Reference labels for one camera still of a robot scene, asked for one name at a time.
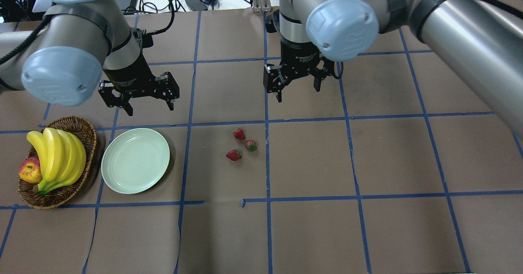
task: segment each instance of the light green plate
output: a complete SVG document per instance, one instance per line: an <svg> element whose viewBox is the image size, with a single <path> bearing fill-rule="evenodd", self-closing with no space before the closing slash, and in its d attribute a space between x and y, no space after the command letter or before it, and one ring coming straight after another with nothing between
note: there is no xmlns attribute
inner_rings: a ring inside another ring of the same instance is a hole
<svg viewBox="0 0 523 274"><path fill-rule="evenodd" d="M101 160L101 175L115 192L136 194L162 178L169 157L169 145L162 134L146 128L131 129L107 147Z"/></svg>

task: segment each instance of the red apple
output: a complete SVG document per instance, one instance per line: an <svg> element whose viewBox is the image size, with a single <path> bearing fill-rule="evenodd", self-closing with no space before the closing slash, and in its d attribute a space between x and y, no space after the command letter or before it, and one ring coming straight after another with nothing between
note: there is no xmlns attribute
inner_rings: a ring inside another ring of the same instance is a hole
<svg viewBox="0 0 523 274"><path fill-rule="evenodd" d="M38 184L42 181L42 172L40 171L40 159L38 157L30 157L26 159L20 169L18 175L23 181L28 183Z"/></svg>

